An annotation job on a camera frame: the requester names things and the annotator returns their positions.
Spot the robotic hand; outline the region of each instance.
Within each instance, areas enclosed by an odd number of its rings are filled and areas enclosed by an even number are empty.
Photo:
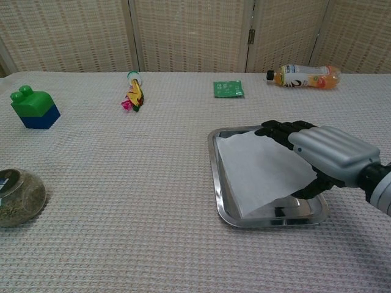
[[[312,165],[316,179],[292,196],[313,198],[334,185],[360,187],[367,202],[391,215],[391,164],[381,165],[375,146],[339,129],[304,121],[270,120],[255,134],[274,139]]]

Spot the stainless steel tray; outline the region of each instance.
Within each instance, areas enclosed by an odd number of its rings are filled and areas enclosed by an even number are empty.
[[[238,228],[306,225],[320,223],[325,220],[329,214],[329,208],[322,195],[310,200],[299,200],[289,195],[260,207],[255,213],[252,213],[251,218],[241,219],[226,178],[216,138],[228,138],[234,134],[242,134],[259,128],[260,126],[222,128],[212,131],[208,136],[214,193],[216,194],[219,215],[228,224]]]

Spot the bottle cap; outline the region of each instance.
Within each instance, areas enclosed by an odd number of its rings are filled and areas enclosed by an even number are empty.
[[[268,70],[266,73],[266,79],[272,81],[274,79],[274,70]]]

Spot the orange juice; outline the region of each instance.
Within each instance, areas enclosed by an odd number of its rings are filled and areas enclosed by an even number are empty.
[[[309,67],[288,64],[278,70],[268,70],[266,79],[284,87],[317,87],[332,89],[340,81],[341,71],[331,65]]]

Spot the white tablecloth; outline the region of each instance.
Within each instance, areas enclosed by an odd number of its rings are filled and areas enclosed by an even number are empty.
[[[0,169],[31,170],[49,200],[0,229],[1,292],[390,292],[391,218],[359,189],[324,193],[320,225],[237,230],[218,216],[206,143],[263,121],[331,125],[391,161],[391,75],[343,75],[334,90],[266,85],[264,74],[142,73],[145,104],[125,112],[126,73],[18,73],[0,85]],[[240,79],[245,99],[215,99]],[[26,129],[21,85],[61,117]]]

